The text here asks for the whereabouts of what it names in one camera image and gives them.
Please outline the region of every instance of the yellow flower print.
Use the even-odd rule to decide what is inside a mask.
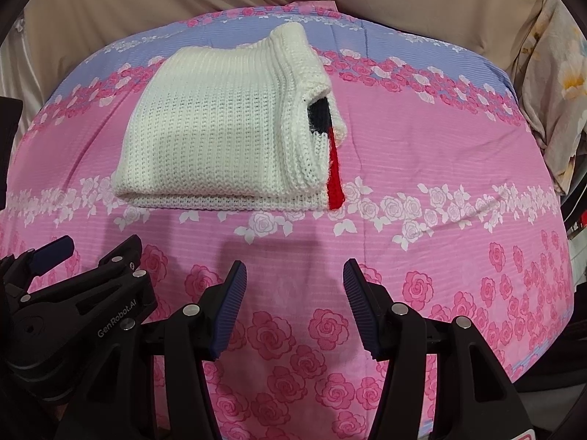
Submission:
[[[558,80],[565,99],[587,94],[587,58],[581,54],[576,40],[569,45],[569,57],[561,64]]]
[[[547,16],[540,15],[534,24],[534,28],[532,28],[532,36],[538,42],[542,35],[547,30],[548,24],[553,19],[552,14],[548,14]]]

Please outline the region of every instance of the metal screw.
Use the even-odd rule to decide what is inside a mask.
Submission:
[[[125,317],[120,322],[120,328],[123,331],[130,331],[134,327],[134,325],[135,325],[134,319],[131,319],[130,317]]]
[[[391,307],[391,311],[393,311],[398,316],[405,316],[408,313],[408,308],[403,302],[397,302]]]
[[[186,316],[195,316],[200,312],[200,307],[197,304],[188,304],[181,312]]]
[[[457,326],[463,329],[469,329],[471,327],[471,320],[468,317],[459,316],[457,317]]]

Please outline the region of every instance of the folded white sweater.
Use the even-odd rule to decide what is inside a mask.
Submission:
[[[299,23],[236,49],[182,48],[133,111],[114,192],[143,207],[325,208],[328,134],[307,113],[322,97],[341,141],[330,79]]]

